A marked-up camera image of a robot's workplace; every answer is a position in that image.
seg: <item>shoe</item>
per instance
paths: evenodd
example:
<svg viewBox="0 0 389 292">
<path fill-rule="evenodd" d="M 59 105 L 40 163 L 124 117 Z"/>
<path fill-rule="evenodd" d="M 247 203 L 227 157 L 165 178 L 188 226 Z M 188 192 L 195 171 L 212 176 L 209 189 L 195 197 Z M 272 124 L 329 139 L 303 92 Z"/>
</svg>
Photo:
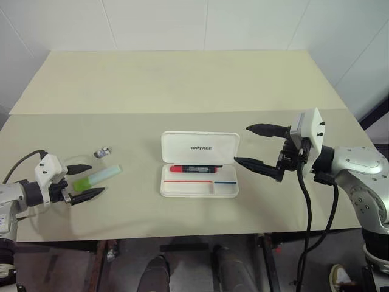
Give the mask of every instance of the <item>shoe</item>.
<svg viewBox="0 0 389 292">
<path fill-rule="evenodd" d="M 339 292 L 341 286 L 355 286 L 342 265 L 333 265 L 329 272 L 329 287 L 331 292 Z"/>
</svg>

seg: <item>white pen case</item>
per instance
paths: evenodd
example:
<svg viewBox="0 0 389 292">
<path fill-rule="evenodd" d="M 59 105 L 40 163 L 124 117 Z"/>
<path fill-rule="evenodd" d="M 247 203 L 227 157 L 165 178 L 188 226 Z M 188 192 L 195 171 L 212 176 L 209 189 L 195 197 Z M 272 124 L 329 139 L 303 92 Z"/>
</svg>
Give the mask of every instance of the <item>white pen case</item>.
<svg viewBox="0 0 389 292">
<path fill-rule="evenodd" d="M 239 192 L 233 158 L 239 135 L 220 132 L 177 132 L 162 134 L 160 193 L 168 197 L 234 198 Z M 172 165 L 218 165 L 215 173 L 172 172 Z"/>
</svg>

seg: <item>red line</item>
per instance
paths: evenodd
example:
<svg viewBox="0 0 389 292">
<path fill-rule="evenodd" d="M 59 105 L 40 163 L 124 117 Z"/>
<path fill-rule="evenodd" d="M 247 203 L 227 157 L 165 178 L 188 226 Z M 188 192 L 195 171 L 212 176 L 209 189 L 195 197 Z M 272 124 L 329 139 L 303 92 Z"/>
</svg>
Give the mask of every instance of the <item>red line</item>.
<svg viewBox="0 0 389 292">
<path fill-rule="evenodd" d="M 164 181 L 164 183 L 212 183 L 212 181 Z"/>
</svg>

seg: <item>beige tabletop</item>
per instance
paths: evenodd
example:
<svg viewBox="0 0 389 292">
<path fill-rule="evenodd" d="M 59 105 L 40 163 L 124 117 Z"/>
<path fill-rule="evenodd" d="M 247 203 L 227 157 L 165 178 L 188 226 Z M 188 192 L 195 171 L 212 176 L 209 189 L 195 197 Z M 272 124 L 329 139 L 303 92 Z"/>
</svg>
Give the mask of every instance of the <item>beige tabletop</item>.
<svg viewBox="0 0 389 292">
<path fill-rule="evenodd" d="M 302 231 L 306 209 L 296 173 L 287 172 L 278 183 L 235 164 L 240 191 L 234 199 L 161 196 L 160 135 L 236 132 L 240 156 L 274 165 L 283 140 L 256 136 L 245 127 L 290 125 L 315 106 L 327 123 L 326 145 L 373 146 L 305 51 L 52 52 L 0 132 L 1 177 L 37 148 L 68 164 L 90 164 L 89 173 L 115 164 L 123 172 L 99 184 L 106 190 L 87 203 L 29 209 L 18 240 Z M 112 147 L 112 154 L 93 157 L 102 146 Z M 37 162 L 26 161 L 11 181 L 33 180 Z M 323 229 L 332 188 L 314 183 L 312 175 L 305 180 L 312 227 Z M 332 228 L 358 226 L 341 191 Z"/>
<path fill-rule="evenodd" d="M 325 144 L 371 147 L 368 137 L 345 109 L 324 109 Z M 289 125 L 298 111 L 190 114 L 73 114 L 11 116 L 0 135 L 1 177 L 23 155 L 44 148 L 66 163 L 87 163 L 93 173 L 119 164 L 123 172 L 98 186 L 106 190 L 76 206 L 53 204 L 43 214 L 19 224 L 19 241 L 87 240 L 172 235 L 237 234 L 302 231 L 306 207 L 297 174 L 287 172 L 282 183 L 235 165 L 239 194 L 233 199 L 165 198 L 160 195 L 160 135 L 171 131 L 228 131 L 241 136 L 238 155 L 274 165 L 282 139 L 259 137 L 245 127 L 253 123 Z M 94 158 L 97 148 L 112 154 Z M 32 158 L 11 181 L 33 179 Z M 312 197 L 313 229 L 324 229 L 332 203 L 332 188 L 305 179 Z M 31 209 L 29 214 L 38 210 Z M 341 191 L 332 228 L 358 227 L 354 209 Z"/>
</svg>

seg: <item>black cable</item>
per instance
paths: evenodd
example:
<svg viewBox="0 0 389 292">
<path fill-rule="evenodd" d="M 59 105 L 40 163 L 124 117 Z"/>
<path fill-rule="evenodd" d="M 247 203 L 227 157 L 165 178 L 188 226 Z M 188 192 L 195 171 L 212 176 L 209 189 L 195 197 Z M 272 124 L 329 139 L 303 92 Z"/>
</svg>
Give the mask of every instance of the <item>black cable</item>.
<svg viewBox="0 0 389 292">
<path fill-rule="evenodd" d="M 298 183 L 300 184 L 301 190 L 303 191 L 305 201 L 306 201 L 306 209 L 308 213 L 308 222 L 306 225 L 306 232 L 305 232 L 305 241 L 304 241 L 304 251 L 301 254 L 303 256 L 302 264 L 301 264 L 301 272 L 298 270 L 298 277 L 297 278 L 297 287 L 296 291 L 301 291 L 301 286 L 303 285 L 303 278 L 304 278 L 304 271 L 305 271 L 305 263 L 306 263 L 306 254 L 309 247 L 309 235 L 311 233 L 311 225 L 312 225 L 312 206 L 311 206 L 311 198 L 309 197 L 309 193 L 305 187 L 304 178 L 303 178 L 303 167 L 304 163 L 300 162 L 297 168 L 297 178 Z"/>
<path fill-rule="evenodd" d="M 313 251 L 315 248 L 317 248 L 322 242 L 323 240 L 326 238 L 330 228 L 331 228 L 331 225 L 332 225 L 332 222 L 334 221 L 334 217 L 335 217 L 335 212 L 336 212 L 336 208 L 337 208 L 337 205 L 338 205 L 338 199 L 339 199 L 339 189 L 338 189 L 338 185 L 337 184 L 334 184 L 334 200 L 332 201 L 332 208 L 331 208 L 331 213 L 329 214 L 329 218 L 328 218 L 328 222 L 327 222 L 327 226 L 326 228 L 324 229 L 323 233 L 321 234 L 320 238 L 312 245 L 310 246 L 306 252 L 303 252 L 298 260 L 298 268 L 297 268 L 297 271 L 298 272 L 298 275 L 300 275 L 301 273 L 301 264 L 302 264 L 302 261 L 303 261 L 303 256 L 305 256 L 307 253 Z"/>
<path fill-rule="evenodd" d="M 43 159 L 43 157 L 47 154 L 46 151 L 44 150 L 35 150 L 27 155 L 25 155 L 25 157 L 21 158 L 11 169 L 10 171 L 7 173 L 7 175 L 5 176 L 4 180 L 2 181 L 2 184 L 6 184 L 7 181 L 10 179 L 10 176 L 12 175 L 12 173 L 15 171 L 15 169 L 23 162 L 25 161 L 27 158 L 35 155 L 39 153 L 39 155 L 41 156 L 41 159 Z"/>
</svg>

